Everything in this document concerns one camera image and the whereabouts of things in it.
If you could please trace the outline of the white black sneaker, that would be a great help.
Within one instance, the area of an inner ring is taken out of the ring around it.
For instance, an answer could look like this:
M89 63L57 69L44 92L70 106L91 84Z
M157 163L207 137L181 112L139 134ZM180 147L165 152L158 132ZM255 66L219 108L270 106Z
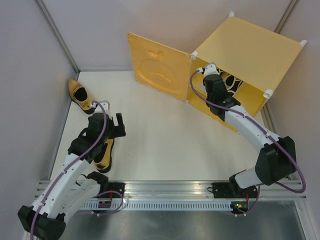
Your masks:
M200 83L199 89L200 89L200 91L201 91L202 93L205 93L205 92L206 92L206 87L205 87L205 85L204 85L203 82Z
M224 81L225 87L228 93L233 96L236 94L237 90L243 84L243 81L227 72L222 74L222 79Z

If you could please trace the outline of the gold loafer shoe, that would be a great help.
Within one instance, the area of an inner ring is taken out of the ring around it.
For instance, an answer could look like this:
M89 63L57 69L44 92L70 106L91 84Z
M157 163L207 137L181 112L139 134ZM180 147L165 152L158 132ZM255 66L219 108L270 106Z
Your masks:
M93 114L95 108L92 107L92 99L88 95L85 87L73 78L68 79L67 86L71 100L75 102L87 115Z
M94 158L93 163L95 168L100 173L108 173L112 167L112 150L115 140L108 139L103 145L101 152Z

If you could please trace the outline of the yellow cabinet door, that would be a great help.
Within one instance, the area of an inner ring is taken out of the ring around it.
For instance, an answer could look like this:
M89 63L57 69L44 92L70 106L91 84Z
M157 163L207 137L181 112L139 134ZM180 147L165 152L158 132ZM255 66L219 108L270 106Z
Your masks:
M127 40L137 82L185 101L191 55L132 32L127 33Z

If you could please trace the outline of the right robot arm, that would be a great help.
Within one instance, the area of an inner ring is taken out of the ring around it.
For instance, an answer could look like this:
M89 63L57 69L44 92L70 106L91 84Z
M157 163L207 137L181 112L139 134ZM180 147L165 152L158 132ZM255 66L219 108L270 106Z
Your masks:
M255 166L230 177L228 192L235 198L241 197L247 188L275 182L296 172L292 161L278 146L281 146L296 162L295 143L289 136L280 137L257 123L241 103L228 93L219 74L203 78L207 93L207 106L223 122L236 128L256 149L258 158Z

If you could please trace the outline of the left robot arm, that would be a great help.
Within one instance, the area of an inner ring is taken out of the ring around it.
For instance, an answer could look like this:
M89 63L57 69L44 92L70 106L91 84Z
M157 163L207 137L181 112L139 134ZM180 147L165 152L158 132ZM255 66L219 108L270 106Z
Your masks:
M23 205L17 215L30 239L58 240L72 216L90 199L107 198L99 210L105 215L112 198L124 198L124 189L113 188L105 175L112 167L115 139L126 135L123 116L116 114L118 124L106 113L94 113L88 126L71 142L57 175L31 206Z

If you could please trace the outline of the yellow plastic shoe cabinet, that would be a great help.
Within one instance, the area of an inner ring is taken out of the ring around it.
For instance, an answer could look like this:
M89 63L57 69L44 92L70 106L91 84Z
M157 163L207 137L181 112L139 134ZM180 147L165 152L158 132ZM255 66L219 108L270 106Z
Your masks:
M227 76L241 82L234 98L255 116L271 98L303 46L303 41L231 16L189 54L190 72L215 63Z

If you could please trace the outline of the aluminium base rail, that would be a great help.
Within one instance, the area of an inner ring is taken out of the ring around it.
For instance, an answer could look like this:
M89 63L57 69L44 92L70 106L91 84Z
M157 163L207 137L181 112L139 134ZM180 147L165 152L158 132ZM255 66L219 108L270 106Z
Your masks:
M124 181L124 197L132 201L216 201L207 188L213 181ZM278 184L260 187L260 201L305 201L305 193L294 193Z

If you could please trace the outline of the right aluminium corner post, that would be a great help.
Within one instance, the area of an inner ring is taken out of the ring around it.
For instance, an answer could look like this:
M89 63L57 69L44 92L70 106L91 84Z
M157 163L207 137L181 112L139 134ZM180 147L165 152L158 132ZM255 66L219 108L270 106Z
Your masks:
M282 32L283 28L286 26L286 23L290 19L292 13L295 11L299 2L300 2L300 0L290 0L289 1L282 16L280 17L275 29L273 30L274 33L280 34Z

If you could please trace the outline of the aluminium corner post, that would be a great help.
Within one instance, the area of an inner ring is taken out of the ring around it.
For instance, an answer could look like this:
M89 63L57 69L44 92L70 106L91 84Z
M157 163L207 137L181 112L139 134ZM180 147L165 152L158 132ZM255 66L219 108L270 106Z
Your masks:
M286 26L286 23L290 19L292 13L295 11L299 2L300 2L300 0L290 0L289 1L282 16L280 17L275 29L273 30L274 33L280 34L282 32L283 28Z
M47 8L45 2L43 0L34 0L34 3L38 7L41 15L43 16L44 20L46 21L50 31L52 32L54 38L56 39L59 47L61 48L63 54L65 55L67 61L71 65L73 71L78 76L81 72L80 68L78 67L74 57L72 56L71 51L69 50L62 34L60 33L49 9Z

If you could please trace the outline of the left aluminium corner post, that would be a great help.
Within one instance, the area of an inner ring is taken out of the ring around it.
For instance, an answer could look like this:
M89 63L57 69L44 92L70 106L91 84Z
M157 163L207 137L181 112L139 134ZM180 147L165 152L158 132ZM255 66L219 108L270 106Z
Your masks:
M43 0L34 0L34 3L38 7L41 15L43 16L44 20L46 21L50 31L52 32L54 38L56 39L59 47L61 48L63 54L65 55L67 61L71 65L73 71L78 76L81 72L80 68L78 67L74 57L72 56L71 51L69 50L62 34L60 33L49 9L47 8L45 2Z

